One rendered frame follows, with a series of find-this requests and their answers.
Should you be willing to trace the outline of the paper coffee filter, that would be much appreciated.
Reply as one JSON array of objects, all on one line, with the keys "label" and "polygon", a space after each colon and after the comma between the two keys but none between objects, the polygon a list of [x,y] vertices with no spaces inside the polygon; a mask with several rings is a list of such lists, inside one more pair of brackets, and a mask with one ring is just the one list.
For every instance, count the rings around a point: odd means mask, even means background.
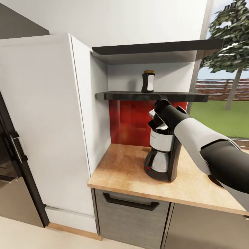
[{"label": "paper coffee filter", "polygon": [[165,129],[167,129],[168,128],[168,126],[165,124],[165,123],[163,123],[161,126],[159,126],[157,129],[162,129],[162,130],[165,130]]}]

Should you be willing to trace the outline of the bottle of coffee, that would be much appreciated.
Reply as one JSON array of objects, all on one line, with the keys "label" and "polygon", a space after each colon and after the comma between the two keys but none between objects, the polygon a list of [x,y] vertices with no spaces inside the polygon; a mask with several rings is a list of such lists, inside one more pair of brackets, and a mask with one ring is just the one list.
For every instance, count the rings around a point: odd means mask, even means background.
[{"label": "bottle of coffee", "polygon": [[154,71],[147,70],[144,71],[144,74],[142,74],[143,78],[143,86],[142,86],[142,93],[152,93],[153,90],[153,80],[155,77]]}]

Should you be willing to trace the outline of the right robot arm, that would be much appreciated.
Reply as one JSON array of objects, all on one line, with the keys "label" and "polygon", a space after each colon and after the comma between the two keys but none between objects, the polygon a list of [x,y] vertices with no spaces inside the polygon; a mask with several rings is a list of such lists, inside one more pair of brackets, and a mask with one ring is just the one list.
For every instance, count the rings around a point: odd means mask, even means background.
[{"label": "right robot arm", "polygon": [[249,154],[230,138],[206,127],[181,107],[163,98],[150,111],[148,125],[157,129],[165,123],[179,139],[196,166],[219,183],[249,213]]}]

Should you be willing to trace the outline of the electric kettle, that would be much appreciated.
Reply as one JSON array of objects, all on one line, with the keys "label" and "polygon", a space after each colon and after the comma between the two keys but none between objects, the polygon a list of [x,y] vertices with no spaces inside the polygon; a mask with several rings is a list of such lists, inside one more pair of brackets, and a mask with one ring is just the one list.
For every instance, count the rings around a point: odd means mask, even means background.
[{"label": "electric kettle", "polygon": [[217,185],[223,187],[223,186],[221,185],[221,183],[219,183],[219,181],[217,181],[217,179],[216,179],[214,176],[208,175],[208,177],[209,177],[209,179],[210,179],[212,182],[214,182],[215,184],[217,184]]}]

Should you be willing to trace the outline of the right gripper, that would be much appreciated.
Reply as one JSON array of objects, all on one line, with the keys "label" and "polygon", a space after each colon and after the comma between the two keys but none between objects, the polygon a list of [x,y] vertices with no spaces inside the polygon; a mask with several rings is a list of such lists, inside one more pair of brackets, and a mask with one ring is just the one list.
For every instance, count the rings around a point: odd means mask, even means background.
[{"label": "right gripper", "polygon": [[157,129],[159,126],[161,126],[164,122],[156,120],[155,116],[154,119],[148,122],[148,125],[153,129]]}]

